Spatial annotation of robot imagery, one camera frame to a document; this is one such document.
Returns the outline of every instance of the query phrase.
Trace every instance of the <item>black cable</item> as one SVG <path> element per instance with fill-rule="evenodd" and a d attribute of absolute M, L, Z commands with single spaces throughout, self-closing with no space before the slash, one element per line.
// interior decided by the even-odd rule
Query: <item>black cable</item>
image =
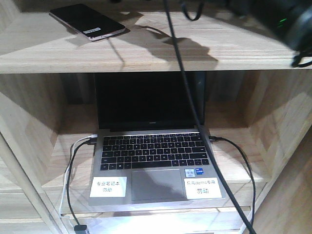
<path fill-rule="evenodd" d="M 163 4 L 164 4 L 165 11 L 166 11 L 166 14 L 167 14 L 168 24 L 169 24 L 171 35 L 172 35 L 172 41 L 173 41 L 174 48 L 175 48 L 175 54 L 176 54 L 177 61 L 178 61 L 179 66 L 180 66 L 180 70 L 181 70 L 181 73 L 182 73 L 184 86 L 185 86 L 185 89 L 186 89 L 186 92 L 187 92 L 187 96 L 188 96 L 189 104 L 190 104 L 190 107 L 191 107 L 191 110 L 192 110 L 193 118 L 195 120 L 195 124 L 196 124 L 196 126 L 198 128 L 198 131 L 199 131 L 200 135 L 204 139 L 204 145 L 205 145 L 206 151 L 208 153 L 208 156 L 210 158 L 210 161 L 211 161 L 212 165 L 215 168 L 216 173 L 218 174 L 218 176 L 219 176 L 219 178 L 221 180 L 221 183 L 222 183 L 224 189 L 226 190 L 227 194 L 229 195 L 229 197 L 230 197 L 232 203 L 234 204 L 238 214 L 240 215 L 241 219 L 245 223 L 245 225 L 248 228 L 248 230 L 250 231 L 250 233 L 251 234 L 256 234 L 256 232 L 253 229 L 252 225 L 250 224 L 250 222 L 246 218 L 244 212 L 240 208 L 238 202 L 236 201 L 236 199 L 235 199 L 232 191 L 230 190 L 228 184 L 226 183 L 226 181 L 225 181 L 225 179 L 224 179 L 224 177 L 223 177 L 223 175 L 222 175 L 222 173 L 221 173 L 221 171 L 220 171 L 220 169 L 219 169 L 219 167 L 218 167 L 218 165 L 217 165 L 217 163 L 215 161 L 215 157 L 214 157 L 214 155 L 213 155 L 213 153 L 212 153 L 212 151 L 211 151 L 211 149 L 209 147 L 210 142 L 207 139 L 207 137 L 205 137 L 204 130 L 200 126 L 200 122 L 199 122 L 199 119 L 198 119 L 198 116 L 197 116 L 197 113 L 196 113 L 195 105 L 194 105 L 193 100 L 192 100 L 191 91 L 190 91 L 190 87 L 189 87 L 189 84 L 188 84 L 188 81 L 187 81 L 186 73 L 185 73 L 185 70 L 184 70 L 184 67 L 183 67 L 181 54 L 180 54 L 180 51 L 179 51 L 179 48 L 178 48 L 178 45 L 177 45 L 175 31 L 174 31 L 173 24 L 172 24 L 171 17 L 170 17 L 170 10 L 169 10 L 169 5 L 168 5 L 168 0 L 163 0 Z"/>
<path fill-rule="evenodd" d="M 249 165 L 249 162 L 248 162 L 248 160 L 247 160 L 247 157 L 246 157 L 245 152 L 244 152 L 238 145 L 236 145 L 234 142 L 232 142 L 232 141 L 230 141 L 230 140 L 228 140 L 228 139 L 226 139 L 226 138 L 216 137 L 216 136 L 210 136 L 210 137 L 209 137 L 209 140 L 211 140 L 211 141 L 219 141 L 219 140 L 226 141 L 226 142 L 232 144 L 235 148 L 237 148 L 237 150 L 238 150 L 238 151 L 240 152 L 240 154 L 242 155 L 242 157 L 243 157 L 243 159 L 244 159 L 244 161 L 245 161 L 245 163 L 246 163 L 246 165 L 247 165 L 248 172 L 249 172 L 249 176 L 250 176 L 250 178 L 251 178 L 251 180 L 252 180 L 252 183 L 253 183 L 253 204 L 252 204 L 253 213 L 252 213 L 252 219 L 251 219 L 251 221 L 250 221 L 251 225 L 253 225 L 253 224 L 254 224 L 254 212 L 255 212 L 254 208 L 255 208 L 256 188 L 255 188 L 255 181 L 254 181 L 253 172 L 252 172 L 252 169 L 251 169 L 251 167 L 250 167 L 250 165 Z"/>
<path fill-rule="evenodd" d="M 70 163 L 69 163 L 69 169 L 68 169 L 68 178 L 67 178 L 67 184 L 66 184 L 66 192 L 67 192 L 67 202 L 68 202 L 68 206 L 69 206 L 69 209 L 76 221 L 76 223 L 78 225 L 80 225 L 78 219 L 76 218 L 75 214 L 74 214 L 74 211 L 73 211 L 73 208 L 72 208 L 72 205 L 70 204 L 70 199 L 69 199 L 69 181 L 70 181 L 70 174 L 72 173 L 72 167 L 73 167 L 73 162 L 74 162 L 74 159 L 75 159 L 75 156 L 76 156 L 76 153 L 78 151 L 78 149 L 83 146 L 84 144 L 87 144 L 90 140 L 88 139 L 87 141 L 81 143 L 79 146 L 77 146 L 77 148 L 74 149 L 74 153 L 73 153 L 73 156 L 70 160 Z"/>
<path fill-rule="evenodd" d="M 185 17 L 187 19 L 189 19 L 190 21 L 196 21 L 200 18 L 201 16 L 201 13 L 203 12 L 203 8 L 204 8 L 204 2 L 202 1 L 199 6 L 198 6 L 198 9 L 197 9 L 197 13 L 196 13 L 196 16 L 194 19 L 192 19 L 190 16 L 189 16 L 189 13 L 188 13 L 188 10 L 186 8 L 186 4 L 185 4 L 185 1 L 181 0 L 180 1 L 180 4 L 181 4 L 181 8 L 182 8 L 182 11 L 183 11 L 183 14 L 185 15 Z"/>

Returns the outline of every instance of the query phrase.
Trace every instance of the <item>laptop keyboard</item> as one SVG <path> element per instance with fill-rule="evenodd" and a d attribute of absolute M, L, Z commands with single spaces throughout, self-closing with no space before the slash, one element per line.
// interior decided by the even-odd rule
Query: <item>laptop keyboard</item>
<path fill-rule="evenodd" d="M 102 171 L 208 164 L 199 133 L 104 137 Z"/>

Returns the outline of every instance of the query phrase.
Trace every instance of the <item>laptop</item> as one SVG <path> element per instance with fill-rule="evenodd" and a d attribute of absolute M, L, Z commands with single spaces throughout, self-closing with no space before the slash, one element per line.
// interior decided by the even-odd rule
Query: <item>laptop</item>
<path fill-rule="evenodd" d="M 188 80 L 201 124 L 205 73 Z M 90 206 L 223 199 L 180 72 L 95 74 L 98 138 Z"/>

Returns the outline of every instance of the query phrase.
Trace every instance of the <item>white paper sign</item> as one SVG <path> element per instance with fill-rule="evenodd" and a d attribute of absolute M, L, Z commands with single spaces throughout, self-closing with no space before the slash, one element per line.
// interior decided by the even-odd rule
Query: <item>white paper sign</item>
<path fill-rule="evenodd" d="M 222 198 L 217 178 L 184 179 L 188 199 Z"/>
<path fill-rule="evenodd" d="M 90 197 L 125 197 L 127 177 L 94 177 Z"/>

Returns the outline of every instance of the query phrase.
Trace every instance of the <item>wood grain surface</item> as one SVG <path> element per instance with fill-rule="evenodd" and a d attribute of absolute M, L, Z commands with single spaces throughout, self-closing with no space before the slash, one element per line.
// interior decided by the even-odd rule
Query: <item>wood grain surface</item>
<path fill-rule="evenodd" d="M 126 33 L 90 42 L 49 16 L 75 1 L 32 1 L 0 34 L 0 73 L 177 71 L 161 1 L 89 1 L 121 22 Z M 188 21 L 172 3 L 172 19 L 186 70 L 288 69 L 293 52 L 252 18 L 207 6 Z"/>

